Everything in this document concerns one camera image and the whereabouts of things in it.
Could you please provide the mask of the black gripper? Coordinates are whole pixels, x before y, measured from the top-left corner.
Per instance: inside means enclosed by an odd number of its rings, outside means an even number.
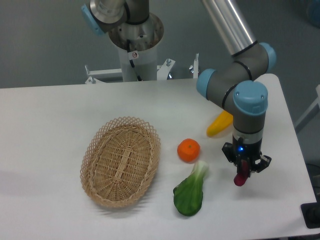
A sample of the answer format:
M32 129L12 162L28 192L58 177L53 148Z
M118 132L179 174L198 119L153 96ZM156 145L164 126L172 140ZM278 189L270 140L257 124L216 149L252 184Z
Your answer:
M271 163L272 158L261 152L262 138L254 143L239 142L239 137L232 136L232 143L225 142L222 152L230 163L237 167L237 172L243 171L243 157L250 159L250 173L260 173Z

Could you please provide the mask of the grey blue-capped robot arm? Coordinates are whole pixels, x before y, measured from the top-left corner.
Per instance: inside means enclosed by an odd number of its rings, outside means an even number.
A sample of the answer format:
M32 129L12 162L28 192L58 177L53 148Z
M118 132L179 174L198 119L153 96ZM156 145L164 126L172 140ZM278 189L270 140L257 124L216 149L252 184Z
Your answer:
M248 178L266 169L271 158L263 155L261 144L268 90L257 79L276 63L274 49L258 42L233 0L205 0L203 5L233 58L223 71L204 70L196 82L197 91L233 117L232 142L222 151ZM161 21L150 12L147 0L91 0L81 7L87 24L97 35L108 34L124 51L124 81L150 81L157 78L155 63L142 57L163 37Z

